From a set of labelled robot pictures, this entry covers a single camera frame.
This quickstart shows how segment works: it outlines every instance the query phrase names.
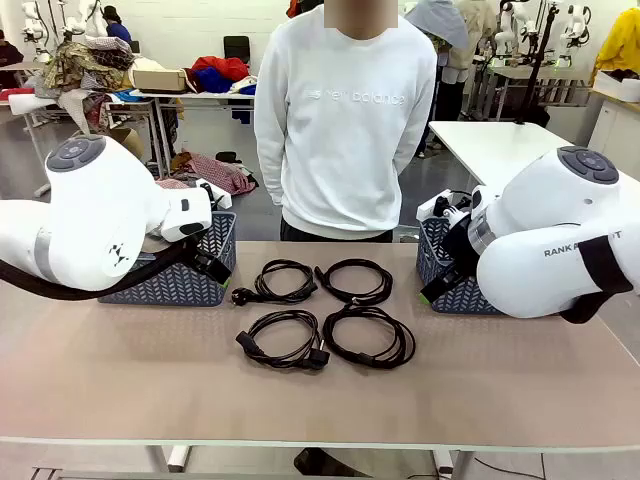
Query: coiled power cord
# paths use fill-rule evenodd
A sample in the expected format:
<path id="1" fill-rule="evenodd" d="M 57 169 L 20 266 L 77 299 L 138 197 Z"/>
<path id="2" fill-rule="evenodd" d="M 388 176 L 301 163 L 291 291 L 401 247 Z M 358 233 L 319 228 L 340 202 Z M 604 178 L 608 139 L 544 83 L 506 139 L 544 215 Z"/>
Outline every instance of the coiled power cord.
<path id="1" fill-rule="evenodd" d="M 287 320 L 297 321 L 307 326 L 311 330 L 309 339 L 301 347 L 286 355 L 276 357 L 267 355 L 256 343 L 256 335 L 275 323 Z M 322 370 L 329 362 L 329 352 L 322 350 L 324 341 L 320 339 L 318 320 L 312 313 L 305 310 L 284 310 L 265 315 L 259 318 L 248 332 L 240 332 L 236 342 L 242 346 L 247 357 L 272 368 Z"/>
<path id="2" fill-rule="evenodd" d="M 305 281 L 300 288 L 293 292 L 278 295 L 269 288 L 265 277 L 270 273 L 286 269 L 301 271 L 305 276 Z M 240 307 L 249 302 L 295 305 L 305 301 L 318 289 L 318 286 L 313 281 L 313 271 L 311 267 L 293 260 L 273 260 L 267 263 L 262 268 L 262 273 L 256 277 L 254 285 L 256 289 L 255 292 L 252 292 L 248 288 L 237 288 L 234 290 L 231 294 L 231 301 Z"/>
<path id="3" fill-rule="evenodd" d="M 345 267 L 364 267 L 374 270 L 380 275 L 380 283 L 376 288 L 367 293 L 351 293 L 344 290 L 340 290 L 331 284 L 331 275 L 337 270 Z M 391 295 L 391 289 L 393 288 L 393 276 L 371 260 L 364 260 L 361 258 L 352 258 L 343 260 L 341 262 L 332 265 L 325 273 L 320 270 L 320 267 L 314 269 L 316 277 L 322 284 L 338 300 L 341 300 L 347 304 L 372 306 L 384 302 Z"/>
<path id="4" fill-rule="evenodd" d="M 394 333 L 393 343 L 389 348 L 376 355 L 352 352 L 341 347 L 336 342 L 333 331 L 339 321 L 352 317 L 366 318 L 389 325 Z M 327 346 L 336 355 L 351 363 L 380 370 L 392 370 L 404 365 L 416 353 L 416 339 L 411 330 L 378 307 L 345 305 L 342 310 L 327 317 L 322 327 L 322 336 Z"/>

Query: beige tabletop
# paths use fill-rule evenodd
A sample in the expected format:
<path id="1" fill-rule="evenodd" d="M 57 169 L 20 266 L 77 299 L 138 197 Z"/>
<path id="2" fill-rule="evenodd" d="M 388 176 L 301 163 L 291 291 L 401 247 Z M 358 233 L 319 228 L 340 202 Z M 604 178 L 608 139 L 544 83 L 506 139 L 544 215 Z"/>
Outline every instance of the beige tabletop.
<path id="1" fill-rule="evenodd" d="M 232 285 L 252 286 L 271 259 L 326 269 L 364 257 L 393 273 L 382 307 L 417 337 L 416 357 L 393 371 L 335 355 L 319 374 L 274 371 L 248 360 L 235 336 L 268 305 L 152 308 L 63 303 L 0 285 L 2 315 L 29 325 L 0 356 L 0 437 L 429 448 L 607 450 L 640 445 L 640 375 L 595 319 L 516 320 L 435 314 L 418 301 L 416 245 L 238 243 Z M 280 273 L 274 289 L 298 279 Z M 365 269 L 335 285 L 366 290 Z M 324 290 L 300 308 L 322 322 L 340 302 Z M 297 324 L 259 337 L 272 354 L 303 338 Z M 347 320 L 336 337 L 374 353 L 381 326 Z"/>
<path id="2" fill-rule="evenodd" d="M 494 73 L 512 80 L 527 80 L 531 76 L 533 68 L 528 65 L 519 67 L 489 67 Z M 577 70 L 572 67 L 541 67 L 538 80 L 581 80 L 589 81 L 590 72 Z"/>
<path id="3" fill-rule="evenodd" d="M 20 62 L 7 65 L 6 67 L 0 67 L 0 71 L 20 72 L 22 70 L 42 70 L 46 66 L 47 64 L 42 62 Z"/>

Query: gray basket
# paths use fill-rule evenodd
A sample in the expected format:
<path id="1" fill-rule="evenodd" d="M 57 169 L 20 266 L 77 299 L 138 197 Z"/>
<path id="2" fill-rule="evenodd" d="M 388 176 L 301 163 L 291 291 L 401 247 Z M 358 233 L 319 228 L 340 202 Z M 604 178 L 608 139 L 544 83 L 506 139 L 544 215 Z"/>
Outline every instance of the gray basket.
<path id="1" fill-rule="evenodd" d="M 217 255 L 233 271 L 236 265 L 236 214 L 214 212 L 213 223 L 200 248 Z M 155 259 L 143 253 L 134 264 L 139 268 Z M 159 275 L 135 287 L 99 298 L 100 303 L 125 305 L 165 305 L 215 307 L 224 298 L 226 287 L 182 264 L 171 265 Z"/>
<path id="2" fill-rule="evenodd" d="M 442 248 L 442 240 L 449 232 L 449 222 L 444 218 L 429 218 L 420 228 L 418 246 L 418 272 L 427 285 L 451 264 L 451 257 Z M 431 304 L 439 313 L 465 315 L 502 315 L 480 292 L 475 279 L 469 278 Z"/>

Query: white cabinet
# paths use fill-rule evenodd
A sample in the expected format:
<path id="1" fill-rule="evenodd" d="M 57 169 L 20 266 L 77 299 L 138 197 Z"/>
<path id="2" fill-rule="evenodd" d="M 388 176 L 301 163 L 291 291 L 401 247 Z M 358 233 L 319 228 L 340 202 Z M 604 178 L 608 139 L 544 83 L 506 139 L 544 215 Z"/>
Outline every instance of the white cabinet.
<path id="1" fill-rule="evenodd" d="M 640 109 L 606 100 L 589 148 L 611 160 L 618 170 L 640 180 Z"/>

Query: blue cloth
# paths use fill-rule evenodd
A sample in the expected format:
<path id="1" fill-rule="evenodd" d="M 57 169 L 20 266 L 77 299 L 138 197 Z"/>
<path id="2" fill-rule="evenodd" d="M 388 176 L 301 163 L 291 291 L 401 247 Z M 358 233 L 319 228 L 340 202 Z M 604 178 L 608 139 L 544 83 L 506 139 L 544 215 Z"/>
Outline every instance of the blue cloth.
<path id="1" fill-rule="evenodd" d="M 227 93 L 231 90 L 231 85 L 233 85 L 231 80 L 220 75 L 220 72 L 213 67 L 208 67 L 204 70 L 194 70 L 193 73 L 205 92 Z"/>
<path id="2" fill-rule="evenodd" d="M 241 88 L 238 93 L 242 95 L 255 95 L 257 85 L 249 85 L 248 87 Z"/>
<path id="3" fill-rule="evenodd" d="M 130 88 L 129 90 L 122 90 L 121 92 L 113 92 L 113 94 L 123 102 L 141 102 L 142 100 L 144 100 L 144 98 L 142 97 L 134 97 L 132 95 L 129 95 L 129 93 L 133 92 L 133 90 L 133 88 Z"/>
<path id="4" fill-rule="evenodd" d="M 129 30 L 127 30 L 127 27 L 120 23 L 112 23 L 111 25 L 107 25 L 107 34 L 110 37 L 118 37 L 127 43 L 131 43 L 131 34 L 129 33 Z"/>

